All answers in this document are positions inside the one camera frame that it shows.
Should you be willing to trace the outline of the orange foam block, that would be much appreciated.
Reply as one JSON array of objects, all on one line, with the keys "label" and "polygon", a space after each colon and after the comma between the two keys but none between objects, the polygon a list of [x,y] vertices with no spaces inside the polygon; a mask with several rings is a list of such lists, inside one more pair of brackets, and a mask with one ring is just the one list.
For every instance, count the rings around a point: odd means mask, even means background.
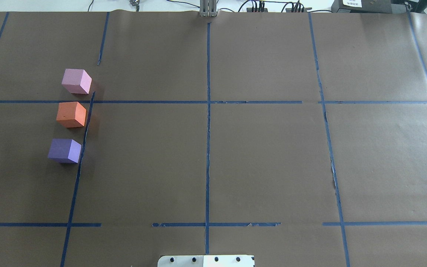
[{"label": "orange foam block", "polygon": [[61,102],[58,104],[56,122],[66,128],[85,126],[87,110],[79,102]]}]

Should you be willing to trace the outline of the brown paper table cover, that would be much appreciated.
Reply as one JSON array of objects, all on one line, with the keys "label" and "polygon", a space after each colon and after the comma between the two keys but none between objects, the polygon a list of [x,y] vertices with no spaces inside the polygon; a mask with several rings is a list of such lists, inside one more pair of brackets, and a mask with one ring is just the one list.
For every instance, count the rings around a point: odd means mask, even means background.
[{"label": "brown paper table cover", "polygon": [[193,254],[427,267],[427,14],[0,12],[0,267]]}]

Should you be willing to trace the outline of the pink foam block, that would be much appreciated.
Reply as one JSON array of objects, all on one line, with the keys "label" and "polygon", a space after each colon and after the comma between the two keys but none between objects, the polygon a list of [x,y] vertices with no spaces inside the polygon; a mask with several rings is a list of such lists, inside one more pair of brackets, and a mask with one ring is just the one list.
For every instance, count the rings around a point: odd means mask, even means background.
[{"label": "pink foam block", "polygon": [[88,95],[92,81],[84,69],[66,68],[61,85],[70,93]]}]

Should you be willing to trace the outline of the purple foam block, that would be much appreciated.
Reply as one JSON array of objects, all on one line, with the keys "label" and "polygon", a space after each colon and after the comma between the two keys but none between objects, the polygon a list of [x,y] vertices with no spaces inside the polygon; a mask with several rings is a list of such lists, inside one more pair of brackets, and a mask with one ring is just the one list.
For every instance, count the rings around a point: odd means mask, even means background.
[{"label": "purple foam block", "polygon": [[62,164],[77,164],[81,150],[82,145],[73,139],[53,139],[47,157]]}]

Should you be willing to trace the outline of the orange black connector strip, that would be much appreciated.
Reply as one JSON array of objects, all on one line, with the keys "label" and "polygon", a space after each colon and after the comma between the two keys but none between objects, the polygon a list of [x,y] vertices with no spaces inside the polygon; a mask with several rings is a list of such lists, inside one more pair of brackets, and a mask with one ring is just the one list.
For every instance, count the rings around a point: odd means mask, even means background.
[{"label": "orange black connector strip", "polygon": [[312,7],[306,5],[305,0],[246,0],[239,7],[238,12],[247,12],[248,9],[252,11],[286,12],[287,8],[294,8],[297,3],[299,3],[301,10],[312,10]]}]

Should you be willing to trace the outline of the black box with label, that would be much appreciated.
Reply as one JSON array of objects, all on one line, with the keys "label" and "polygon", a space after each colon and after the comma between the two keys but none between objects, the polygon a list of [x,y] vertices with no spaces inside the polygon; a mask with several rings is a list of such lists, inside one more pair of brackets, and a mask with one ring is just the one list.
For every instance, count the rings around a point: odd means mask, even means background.
[{"label": "black box with label", "polygon": [[335,0],[331,5],[333,13],[407,13],[405,4],[395,4],[391,0]]}]

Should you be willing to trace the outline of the aluminium frame post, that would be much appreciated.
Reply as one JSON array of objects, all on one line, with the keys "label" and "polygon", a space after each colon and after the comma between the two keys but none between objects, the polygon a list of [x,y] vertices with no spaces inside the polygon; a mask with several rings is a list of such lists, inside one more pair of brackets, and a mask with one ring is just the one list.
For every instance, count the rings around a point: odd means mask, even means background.
[{"label": "aluminium frame post", "polygon": [[216,17],[218,14],[217,2],[217,0],[200,0],[200,17]]}]

